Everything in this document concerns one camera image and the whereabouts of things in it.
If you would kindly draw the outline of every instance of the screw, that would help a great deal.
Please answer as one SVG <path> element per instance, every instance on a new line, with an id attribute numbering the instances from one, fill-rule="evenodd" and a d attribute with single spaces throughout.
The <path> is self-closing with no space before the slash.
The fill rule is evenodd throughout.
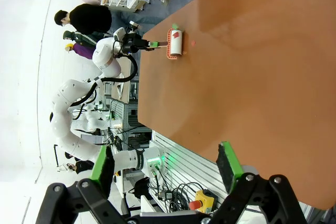
<path id="1" fill-rule="evenodd" d="M 254 179 L 254 176 L 253 175 L 247 175 L 246 176 L 246 180 L 247 181 L 252 181 Z"/>
<path id="2" fill-rule="evenodd" d="M 82 183 L 82 187 L 85 188 L 85 187 L 88 187 L 88 186 L 89 186 L 89 183 L 88 183 L 88 182 L 83 182 L 83 183 Z"/>
<path id="3" fill-rule="evenodd" d="M 208 224 L 210 222 L 210 218 L 203 218 L 202 220 L 201 220 L 201 224 Z"/>
<path id="4" fill-rule="evenodd" d="M 276 178 L 274 179 L 274 182 L 277 183 L 277 184 L 280 183 L 280 182 L 281 182 L 281 178 L 280 178 L 280 177 L 276 177 Z"/>

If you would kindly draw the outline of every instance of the red button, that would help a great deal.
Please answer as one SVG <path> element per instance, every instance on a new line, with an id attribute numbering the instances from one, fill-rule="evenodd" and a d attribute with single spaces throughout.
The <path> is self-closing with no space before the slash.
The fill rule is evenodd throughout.
<path id="1" fill-rule="evenodd" d="M 202 202 L 200 200 L 189 202 L 189 208 L 191 210 L 196 210 L 196 209 L 200 208 L 201 206 L 202 206 Z"/>

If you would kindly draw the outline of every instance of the person wearing yellow hat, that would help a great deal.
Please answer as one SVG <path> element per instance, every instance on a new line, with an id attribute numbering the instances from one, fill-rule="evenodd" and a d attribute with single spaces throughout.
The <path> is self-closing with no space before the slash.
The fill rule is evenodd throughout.
<path id="1" fill-rule="evenodd" d="M 70 51 L 74 51 L 76 54 L 83 56 L 89 60 L 92 60 L 92 56 L 93 56 L 93 52 L 94 52 L 94 48 L 92 47 L 85 47 L 82 46 L 78 43 L 74 43 L 74 44 L 67 44 L 65 46 L 65 51 L 66 52 L 70 52 Z"/>

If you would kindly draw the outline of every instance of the brown table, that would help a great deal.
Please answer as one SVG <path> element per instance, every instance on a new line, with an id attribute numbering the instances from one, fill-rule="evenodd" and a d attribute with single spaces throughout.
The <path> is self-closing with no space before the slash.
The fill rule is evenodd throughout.
<path id="1" fill-rule="evenodd" d="M 131 61 L 126 57 L 119 58 L 117 59 L 117 61 L 119 62 L 121 66 L 121 72 L 124 75 L 124 77 L 130 76 Z M 112 85 L 111 97 L 113 99 L 122 101 L 123 103 L 129 103 L 130 102 L 130 82 L 129 81 L 124 82 L 121 99 L 119 99 L 117 84 L 118 83 L 115 83 L 114 85 Z"/>
<path id="2" fill-rule="evenodd" d="M 194 0 L 145 34 L 184 30 L 183 56 L 141 56 L 139 122 L 212 161 L 284 174 L 298 199 L 336 200 L 336 0 Z"/>

